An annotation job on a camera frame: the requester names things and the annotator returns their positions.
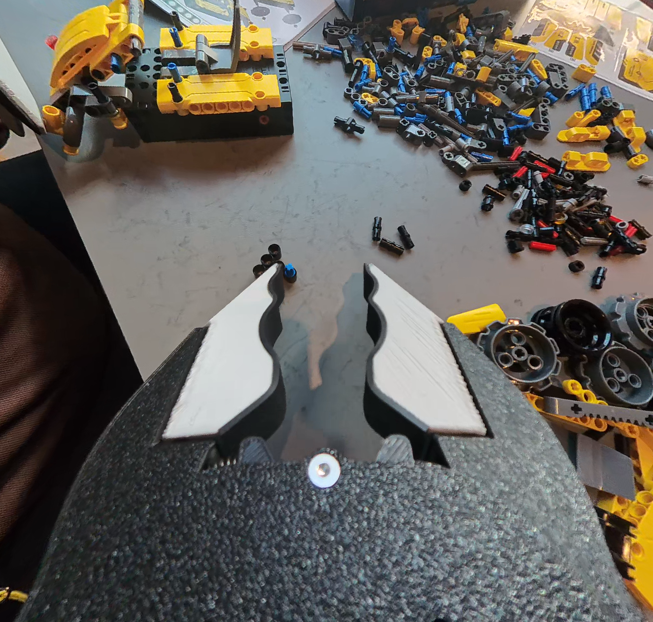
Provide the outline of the pile of small building parts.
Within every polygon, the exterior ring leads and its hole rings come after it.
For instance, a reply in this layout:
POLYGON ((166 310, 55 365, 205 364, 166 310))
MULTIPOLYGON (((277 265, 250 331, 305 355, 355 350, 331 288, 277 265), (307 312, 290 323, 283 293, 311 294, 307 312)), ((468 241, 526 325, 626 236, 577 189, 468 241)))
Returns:
POLYGON ((396 20, 385 31, 371 19, 337 18, 324 24, 323 43, 296 40, 292 49, 313 62, 341 62, 355 114, 437 149, 462 178, 462 193, 473 174, 493 174, 479 209, 513 200, 505 233, 511 255, 560 250, 579 273, 585 248, 600 259, 644 254, 652 233, 617 217, 593 181, 615 155, 630 169, 642 167, 652 130, 636 124, 610 86, 592 81, 589 64, 571 76, 561 63, 543 64, 531 35, 513 38, 507 12, 469 15, 461 8, 425 28, 420 19, 396 20))

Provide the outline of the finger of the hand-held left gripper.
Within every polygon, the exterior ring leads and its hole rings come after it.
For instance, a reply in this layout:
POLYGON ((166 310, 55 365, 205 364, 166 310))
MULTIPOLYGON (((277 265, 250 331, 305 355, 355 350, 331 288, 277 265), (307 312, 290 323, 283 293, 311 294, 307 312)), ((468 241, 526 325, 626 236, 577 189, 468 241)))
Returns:
POLYGON ((1 66, 1 129, 25 136, 25 128, 36 135, 46 133, 41 110, 15 66, 1 66))

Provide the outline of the black wheel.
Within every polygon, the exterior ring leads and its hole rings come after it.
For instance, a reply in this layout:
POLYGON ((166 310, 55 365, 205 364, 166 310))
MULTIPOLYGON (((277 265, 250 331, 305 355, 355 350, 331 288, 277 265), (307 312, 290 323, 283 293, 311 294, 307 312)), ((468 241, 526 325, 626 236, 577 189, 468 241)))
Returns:
POLYGON ((613 343, 608 316, 582 299, 562 302, 551 310, 550 336, 563 356, 595 356, 613 343))

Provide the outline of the yellow curved panel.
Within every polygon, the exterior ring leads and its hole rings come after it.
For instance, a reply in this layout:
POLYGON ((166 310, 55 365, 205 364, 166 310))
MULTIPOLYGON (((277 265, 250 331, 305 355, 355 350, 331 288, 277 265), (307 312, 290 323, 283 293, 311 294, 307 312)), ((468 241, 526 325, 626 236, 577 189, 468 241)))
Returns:
POLYGON ((448 324, 456 327, 464 335, 484 332, 494 322, 505 323, 507 316, 498 304, 486 305, 449 316, 448 324))

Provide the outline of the black multi-hole connector piece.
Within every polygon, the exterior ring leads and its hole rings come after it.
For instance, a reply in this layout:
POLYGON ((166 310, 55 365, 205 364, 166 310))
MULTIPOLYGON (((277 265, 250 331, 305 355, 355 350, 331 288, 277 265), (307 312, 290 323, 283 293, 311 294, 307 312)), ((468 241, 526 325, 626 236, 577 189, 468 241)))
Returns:
POLYGON ((267 252, 260 257, 259 263, 252 268, 254 278, 259 278, 265 271, 274 265, 281 265, 282 272, 285 270, 285 264, 282 260, 282 249, 281 246, 276 243, 268 246, 267 252))

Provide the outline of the yellow toy vehicle model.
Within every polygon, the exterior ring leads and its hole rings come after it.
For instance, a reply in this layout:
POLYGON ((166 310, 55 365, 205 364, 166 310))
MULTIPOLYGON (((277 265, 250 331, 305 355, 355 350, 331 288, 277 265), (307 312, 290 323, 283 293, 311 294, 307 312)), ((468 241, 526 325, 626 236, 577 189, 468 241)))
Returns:
POLYGON ((112 0, 74 17, 53 45, 46 133, 77 155, 86 117, 141 141, 185 142, 293 134, 284 49, 249 22, 239 0, 219 0, 211 25, 172 7, 148 47, 145 0, 112 0))

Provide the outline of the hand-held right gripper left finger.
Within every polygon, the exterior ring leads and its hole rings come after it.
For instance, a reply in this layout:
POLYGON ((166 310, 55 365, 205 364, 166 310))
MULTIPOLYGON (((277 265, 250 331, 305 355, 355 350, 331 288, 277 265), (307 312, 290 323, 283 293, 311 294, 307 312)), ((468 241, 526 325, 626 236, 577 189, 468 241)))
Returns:
POLYGON ((164 426, 164 440, 225 438, 265 403, 285 407, 273 345, 283 268, 273 265, 214 315, 164 426))

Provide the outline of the sticker sheet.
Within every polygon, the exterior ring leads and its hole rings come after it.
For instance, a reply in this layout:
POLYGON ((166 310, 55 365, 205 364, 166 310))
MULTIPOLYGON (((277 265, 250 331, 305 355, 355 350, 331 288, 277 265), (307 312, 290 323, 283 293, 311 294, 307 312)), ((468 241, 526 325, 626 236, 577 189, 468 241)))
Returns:
POLYGON ((541 53, 652 99, 652 9, 639 0, 535 0, 520 33, 541 53))

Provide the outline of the grey desk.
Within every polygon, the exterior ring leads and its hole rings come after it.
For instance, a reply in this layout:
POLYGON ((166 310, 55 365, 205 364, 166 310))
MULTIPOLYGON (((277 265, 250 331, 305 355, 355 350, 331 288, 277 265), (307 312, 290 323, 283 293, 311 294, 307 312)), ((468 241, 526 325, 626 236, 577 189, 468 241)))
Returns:
POLYGON ((577 275, 563 253, 510 255, 507 203, 482 213, 437 152, 367 124, 362 137, 333 127, 347 116, 340 66, 287 55, 295 134, 234 142, 139 144, 91 120, 80 156, 60 154, 58 137, 8 161, 9 204, 95 274, 135 360, 149 376, 194 327, 239 294, 252 267, 277 242, 298 269, 282 309, 276 346, 289 392, 360 390, 364 331, 362 271, 375 263, 441 318, 498 303, 526 318, 570 298, 652 295, 652 250, 612 258, 602 290, 590 287, 601 261, 583 255, 577 275), (396 256, 371 241, 415 247, 396 256))

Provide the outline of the pile of yellow beams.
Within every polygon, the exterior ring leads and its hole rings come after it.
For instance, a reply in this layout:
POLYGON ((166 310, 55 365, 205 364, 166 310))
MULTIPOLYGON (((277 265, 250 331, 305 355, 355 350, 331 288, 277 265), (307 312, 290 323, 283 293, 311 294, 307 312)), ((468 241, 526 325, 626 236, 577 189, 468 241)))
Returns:
MULTIPOLYGON (((611 405, 575 380, 563 381, 551 395, 526 392, 526 399, 535 408, 528 394, 611 405)), ((540 414, 558 436, 589 494, 626 587, 644 609, 651 611, 652 430, 540 414)))

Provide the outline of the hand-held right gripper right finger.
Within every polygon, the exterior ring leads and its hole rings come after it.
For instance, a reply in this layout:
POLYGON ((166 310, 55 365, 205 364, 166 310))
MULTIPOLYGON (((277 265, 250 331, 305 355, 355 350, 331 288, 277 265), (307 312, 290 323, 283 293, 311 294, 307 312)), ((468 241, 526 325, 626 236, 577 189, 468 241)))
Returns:
POLYGON ((405 423, 426 437, 485 437, 488 430, 443 320, 375 265, 364 267, 369 420, 380 435, 405 423))

